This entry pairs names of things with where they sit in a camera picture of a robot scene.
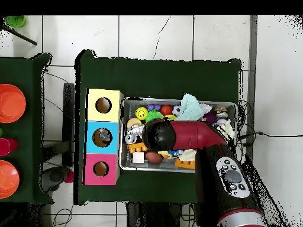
yellow cube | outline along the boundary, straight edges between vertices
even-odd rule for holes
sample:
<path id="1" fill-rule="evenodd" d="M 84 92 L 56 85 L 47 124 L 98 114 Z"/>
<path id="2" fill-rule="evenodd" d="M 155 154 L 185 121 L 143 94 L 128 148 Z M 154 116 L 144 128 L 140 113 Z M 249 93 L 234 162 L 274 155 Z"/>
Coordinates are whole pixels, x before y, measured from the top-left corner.
<path id="1" fill-rule="evenodd" d="M 123 98 L 119 90 L 86 89 L 87 92 L 89 121 L 119 122 Z"/>

circular hole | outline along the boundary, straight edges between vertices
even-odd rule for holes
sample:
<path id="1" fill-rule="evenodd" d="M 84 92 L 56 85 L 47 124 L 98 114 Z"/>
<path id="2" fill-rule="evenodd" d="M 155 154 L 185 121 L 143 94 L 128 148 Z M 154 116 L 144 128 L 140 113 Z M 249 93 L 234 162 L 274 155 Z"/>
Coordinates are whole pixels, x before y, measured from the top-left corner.
<path id="1" fill-rule="evenodd" d="M 93 171 L 98 177 L 104 177 L 108 174 L 108 164 L 106 162 L 97 162 L 94 164 Z"/>
<path id="2" fill-rule="evenodd" d="M 92 140 L 98 147 L 107 147 L 112 141 L 112 135 L 108 129 L 96 129 L 92 135 Z"/>
<path id="3" fill-rule="evenodd" d="M 99 98 L 96 101 L 96 110 L 100 113 L 107 113 L 111 110 L 111 101 L 108 98 Z"/>

purple toy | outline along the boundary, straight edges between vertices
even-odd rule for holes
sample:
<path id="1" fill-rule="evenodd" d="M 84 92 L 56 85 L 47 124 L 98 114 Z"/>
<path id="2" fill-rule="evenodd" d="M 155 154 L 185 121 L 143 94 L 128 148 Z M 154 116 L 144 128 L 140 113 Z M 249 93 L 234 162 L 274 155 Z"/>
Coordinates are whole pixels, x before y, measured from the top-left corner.
<path id="1" fill-rule="evenodd" d="M 147 105 L 147 110 L 148 111 L 151 111 L 153 109 L 159 111 L 161 109 L 161 105 Z"/>
<path id="2" fill-rule="evenodd" d="M 211 125 L 218 121 L 217 117 L 212 112 L 206 113 L 203 118 Z"/>

orange bowl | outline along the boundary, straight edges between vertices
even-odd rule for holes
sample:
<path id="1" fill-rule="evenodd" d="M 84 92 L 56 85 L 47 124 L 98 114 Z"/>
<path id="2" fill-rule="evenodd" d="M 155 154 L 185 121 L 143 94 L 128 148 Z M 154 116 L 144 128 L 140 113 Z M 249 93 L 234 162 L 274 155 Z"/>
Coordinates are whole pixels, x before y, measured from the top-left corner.
<path id="1" fill-rule="evenodd" d="M 14 85 L 0 85 L 0 123 L 13 123 L 22 117 L 26 107 L 22 91 Z"/>
<path id="2" fill-rule="evenodd" d="M 12 196 L 19 186 L 19 173 L 9 162 L 0 160 L 0 199 Z"/>

red ball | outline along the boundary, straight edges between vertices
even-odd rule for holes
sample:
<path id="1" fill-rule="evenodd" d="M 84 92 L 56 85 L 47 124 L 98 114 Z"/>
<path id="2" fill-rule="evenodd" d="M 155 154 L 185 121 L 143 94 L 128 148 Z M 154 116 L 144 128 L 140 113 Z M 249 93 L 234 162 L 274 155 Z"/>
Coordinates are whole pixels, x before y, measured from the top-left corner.
<path id="1" fill-rule="evenodd" d="M 162 115 L 170 115 L 173 112 L 173 108 L 170 105 L 163 105 L 161 107 L 161 113 Z"/>

